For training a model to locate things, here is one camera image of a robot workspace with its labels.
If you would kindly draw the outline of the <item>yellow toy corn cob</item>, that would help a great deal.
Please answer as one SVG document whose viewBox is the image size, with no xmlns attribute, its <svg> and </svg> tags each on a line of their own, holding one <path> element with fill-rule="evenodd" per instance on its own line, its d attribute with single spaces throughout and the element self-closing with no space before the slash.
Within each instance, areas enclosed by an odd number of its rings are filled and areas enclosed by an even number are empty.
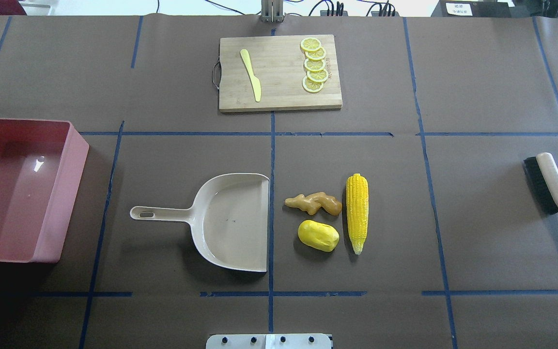
<svg viewBox="0 0 558 349">
<path fill-rule="evenodd" d="M 361 255 L 369 224 L 369 185 L 361 174 L 347 178 L 346 200 L 348 236 L 354 253 Z"/>
</svg>

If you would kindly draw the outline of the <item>pink plastic bin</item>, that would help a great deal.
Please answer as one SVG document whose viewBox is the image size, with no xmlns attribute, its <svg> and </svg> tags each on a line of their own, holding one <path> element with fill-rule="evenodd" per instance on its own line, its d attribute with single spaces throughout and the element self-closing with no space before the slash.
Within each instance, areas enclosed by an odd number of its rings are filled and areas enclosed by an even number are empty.
<svg viewBox="0 0 558 349">
<path fill-rule="evenodd" d="M 71 122 L 0 118 L 0 262 L 60 260 L 88 152 Z"/>
</svg>

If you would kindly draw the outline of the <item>aluminium frame post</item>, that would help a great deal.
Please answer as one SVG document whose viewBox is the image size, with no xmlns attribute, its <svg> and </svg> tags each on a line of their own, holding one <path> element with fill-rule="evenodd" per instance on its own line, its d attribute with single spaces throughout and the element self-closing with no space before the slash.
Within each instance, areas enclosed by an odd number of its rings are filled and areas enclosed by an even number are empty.
<svg viewBox="0 0 558 349">
<path fill-rule="evenodd" d="M 281 23 L 285 20 L 284 0 L 261 0 L 261 22 Z"/>
</svg>

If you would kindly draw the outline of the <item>yellow plastic knife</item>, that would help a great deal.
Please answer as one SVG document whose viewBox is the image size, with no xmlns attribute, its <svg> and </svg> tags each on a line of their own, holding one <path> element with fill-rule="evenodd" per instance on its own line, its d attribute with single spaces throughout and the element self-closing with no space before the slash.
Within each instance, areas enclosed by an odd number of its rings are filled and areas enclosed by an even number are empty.
<svg viewBox="0 0 558 349">
<path fill-rule="evenodd" d="M 252 86 L 252 91 L 254 93 L 254 100 L 255 102 L 261 102 L 261 98 L 262 98 L 262 86 L 261 86 L 261 81 L 259 80 L 259 78 L 255 75 L 254 73 L 254 68 L 252 66 L 252 61 L 251 61 L 251 57 L 250 57 L 250 53 L 248 52 L 248 49 L 241 49 L 240 50 L 240 57 L 242 59 L 242 62 L 245 66 L 245 69 L 248 73 L 248 77 Z"/>
</svg>

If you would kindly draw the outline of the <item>beige hand brush black bristles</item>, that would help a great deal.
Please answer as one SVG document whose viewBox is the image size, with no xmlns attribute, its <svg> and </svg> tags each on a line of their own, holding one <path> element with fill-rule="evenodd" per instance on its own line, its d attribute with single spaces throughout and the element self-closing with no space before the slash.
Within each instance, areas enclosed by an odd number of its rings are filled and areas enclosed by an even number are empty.
<svg viewBox="0 0 558 349">
<path fill-rule="evenodd" d="M 524 159 L 523 168 L 534 199 L 547 215 L 558 213 L 558 166 L 551 153 Z"/>
</svg>

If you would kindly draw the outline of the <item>brown toy ginger root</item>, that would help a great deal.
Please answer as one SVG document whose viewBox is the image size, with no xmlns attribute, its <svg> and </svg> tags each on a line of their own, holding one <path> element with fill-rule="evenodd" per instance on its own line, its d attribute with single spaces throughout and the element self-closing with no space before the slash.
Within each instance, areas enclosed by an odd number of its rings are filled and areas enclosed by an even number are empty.
<svg viewBox="0 0 558 349">
<path fill-rule="evenodd" d="M 330 196 L 325 192 L 315 192 L 305 196 L 298 194 L 295 197 L 288 197 L 284 201 L 284 205 L 291 208 L 298 208 L 307 212 L 310 216 L 314 216 L 320 208 L 323 208 L 332 216 L 339 216 L 343 205 L 335 196 Z"/>
</svg>

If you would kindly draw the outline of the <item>lemon slice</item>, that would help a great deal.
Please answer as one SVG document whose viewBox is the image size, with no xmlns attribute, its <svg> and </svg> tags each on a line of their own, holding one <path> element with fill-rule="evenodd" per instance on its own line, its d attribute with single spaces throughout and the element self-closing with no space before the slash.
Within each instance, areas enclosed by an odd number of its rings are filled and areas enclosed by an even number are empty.
<svg viewBox="0 0 558 349">
<path fill-rule="evenodd" d="M 323 61 L 326 59 L 327 51 L 324 47 L 320 47 L 316 51 L 304 51 L 304 55 L 310 61 Z"/>
<path fill-rule="evenodd" d="M 316 83 L 324 83 L 328 80 L 329 78 L 329 73 L 326 69 L 321 69 L 318 71 L 310 71 L 307 70 L 307 78 L 310 81 L 316 82 Z"/>
<path fill-rule="evenodd" d="M 318 93 L 324 88 L 323 82 L 312 81 L 308 77 L 304 77 L 302 80 L 302 87 L 304 91 L 308 93 Z"/>
<path fill-rule="evenodd" d="M 312 60 L 310 58 L 306 58 L 303 62 L 303 66 L 306 71 L 314 73 L 326 70 L 327 64 L 325 60 Z"/>
<path fill-rule="evenodd" d="M 316 37 L 306 37 L 301 40 L 299 46 L 305 52 L 315 52 L 322 47 L 322 44 Z"/>
</svg>

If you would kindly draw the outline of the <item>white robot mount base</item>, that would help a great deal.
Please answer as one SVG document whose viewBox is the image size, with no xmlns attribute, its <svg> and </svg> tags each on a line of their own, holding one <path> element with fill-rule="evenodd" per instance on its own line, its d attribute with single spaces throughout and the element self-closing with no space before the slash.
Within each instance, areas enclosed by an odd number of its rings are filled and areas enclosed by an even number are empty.
<svg viewBox="0 0 558 349">
<path fill-rule="evenodd" d="M 325 333 L 216 334 L 206 349 L 332 349 L 332 335 Z"/>
</svg>

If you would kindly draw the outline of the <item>beige plastic dustpan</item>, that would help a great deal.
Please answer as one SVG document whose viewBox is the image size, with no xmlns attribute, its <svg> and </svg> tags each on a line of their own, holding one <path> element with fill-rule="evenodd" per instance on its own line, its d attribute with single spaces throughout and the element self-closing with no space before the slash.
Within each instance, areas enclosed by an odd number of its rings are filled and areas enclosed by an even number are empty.
<svg viewBox="0 0 558 349">
<path fill-rule="evenodd" d="M 204 259 L 235 271 L 267 272 L 270 181 L 259 173 L 226 173 L 206 181 L 189 208 L 135 206 L 140 221 L 184 222 Z"/>
</svg>

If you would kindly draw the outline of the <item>black power box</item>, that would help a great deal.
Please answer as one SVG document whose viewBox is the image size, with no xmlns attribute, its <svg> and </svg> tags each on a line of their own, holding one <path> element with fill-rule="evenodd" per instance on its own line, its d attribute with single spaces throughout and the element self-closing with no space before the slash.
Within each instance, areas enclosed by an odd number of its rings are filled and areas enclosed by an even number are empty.
<svg viewBox="0 0 558 349">
<path fill-rule="evenodd" d="M 510 18 L 518 9 L 512 0 L 439 0 L 430 16 Z"/>
</svg>

